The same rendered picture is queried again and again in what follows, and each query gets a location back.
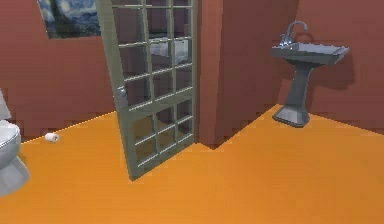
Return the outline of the grey glass-paned room door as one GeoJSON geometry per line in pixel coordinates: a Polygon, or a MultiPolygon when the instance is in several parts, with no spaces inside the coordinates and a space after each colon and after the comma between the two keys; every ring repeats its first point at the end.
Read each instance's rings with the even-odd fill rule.
{"type": "Polygon", "coordinates": [[[95,0],[129,178],[195,142],[198,0],[95,0]],[[118,88],[127,91],[120,108],[118,88]]]}

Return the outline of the silver sink faucet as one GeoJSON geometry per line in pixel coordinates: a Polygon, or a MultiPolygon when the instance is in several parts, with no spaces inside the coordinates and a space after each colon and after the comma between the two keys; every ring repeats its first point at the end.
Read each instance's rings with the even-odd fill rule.
{"type": "Polygon", "coordinates": [[[281,35],[280,46],[286,46],[293,42],[293,34],[294,34],[293,27],[297,24],[302,25],[305,31],[308,30],[308,26],[305,22],[299,21],[299,20],[293,21],[292,23],[289,24],[286,33],[281,35]]]}

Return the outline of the blue swirly framed painting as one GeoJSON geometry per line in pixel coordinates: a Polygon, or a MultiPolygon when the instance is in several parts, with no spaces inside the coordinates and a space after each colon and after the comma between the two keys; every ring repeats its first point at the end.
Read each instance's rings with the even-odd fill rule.
{"type": "Polygon", "coordinates": [[[100,36],[95,0],[36,0],[49,39],[100,36]]]}

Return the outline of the grey pedestal sink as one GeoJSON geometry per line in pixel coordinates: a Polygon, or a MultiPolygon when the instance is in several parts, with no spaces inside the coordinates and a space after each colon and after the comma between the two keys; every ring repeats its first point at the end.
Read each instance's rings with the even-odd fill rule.
{"type": "Polygon", "coordinates": [[[312,70],[323,65],[337,64],[349,51],[348,47],[292,43],[274,46],[272,56],[282,58],[295,67],[295,75],[285,104],[272,116],[278,122],[302,128],[310,120],[305,101],[312,70]]]}

